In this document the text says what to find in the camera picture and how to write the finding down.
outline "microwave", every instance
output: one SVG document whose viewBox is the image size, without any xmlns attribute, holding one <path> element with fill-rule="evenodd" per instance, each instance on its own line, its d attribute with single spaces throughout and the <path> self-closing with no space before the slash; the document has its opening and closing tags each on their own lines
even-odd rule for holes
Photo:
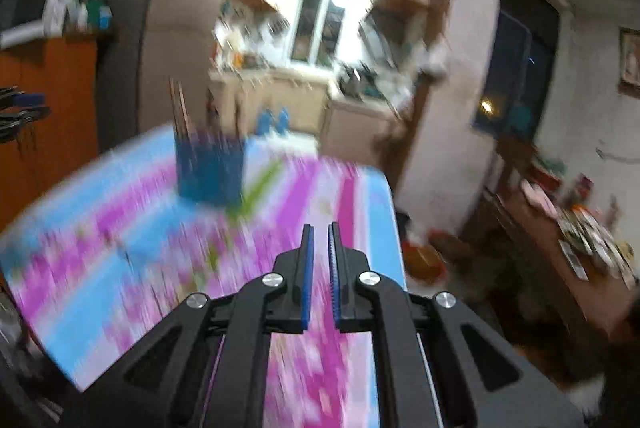
<svg viewBox="0 0 640 428">
<path fill-rule="evenodd" d="M 0 49 L 62 36 L 69 0 L 0 0 Z"/>
</svg>

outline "table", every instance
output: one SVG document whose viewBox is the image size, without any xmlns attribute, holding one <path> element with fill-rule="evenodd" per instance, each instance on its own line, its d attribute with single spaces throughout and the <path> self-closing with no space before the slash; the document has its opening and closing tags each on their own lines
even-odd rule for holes
<svg viewBox="0 0 640 428">
<path fill-rule="evenodd" d="M 161 127 L 105 154 L 21 215 L 0 237 L 0 267 L 34 335 L 83 390 L 187 294 L 234 293 L 297 247 L 309 223 L 316 228 L 310 327 L 302 336 L 273 335 L 265 423 L 376 426 L 370 336 L 333 327 L 326 231 L 337 220 L 346 246 L 405 285 L 385 178 L 249 140 L 243 185 L 234 214 L 180 199 L 173 131 Z"/>
<path fill-rule="evenodd" d="M 638 288 L 628 289 L 622 280 L 602 275 L 580 254 L 589 281 L 577 278 L 558 245 L 558 224 L 529 206 L 520 190 L 501 197 L 485 192 L 463 238 L 481 242 L 496 221 L 514 242 L 519 273 L 567 327 L 585 371 L 600 368 L 607 345 L 639 296 Z"/>
</svg>

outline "picture frame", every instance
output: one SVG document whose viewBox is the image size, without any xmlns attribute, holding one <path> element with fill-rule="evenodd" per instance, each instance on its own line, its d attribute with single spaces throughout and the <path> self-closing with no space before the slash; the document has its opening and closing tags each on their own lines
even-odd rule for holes
<svg viewBox="0 0 640 428">
<path fill-rule="evenodd" d="M 618 92 L 640 98 L 640 31 L 620 28 Z"/>
</svg>

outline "tablecloth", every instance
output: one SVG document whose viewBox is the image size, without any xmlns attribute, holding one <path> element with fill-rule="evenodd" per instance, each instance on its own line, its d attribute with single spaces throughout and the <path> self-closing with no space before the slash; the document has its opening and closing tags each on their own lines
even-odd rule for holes
<svg viewBox="0 0 640 428">
<path fill-rule="evenodd" d="M 378 425 L 368 334 L 335 331 L 326 231 L 404 284 L 392 200 L 372 168 L 297 157 L 248 140 L 243 202 L 220 211 L 175 192 L 173 131 L 113 150 L 24 212 L 0 237 L 22 315 L 81 390 L 193 291 L 234 293 L 313 225 L 309 330 L 274 334 L 265 426 Z"/>
</svg>

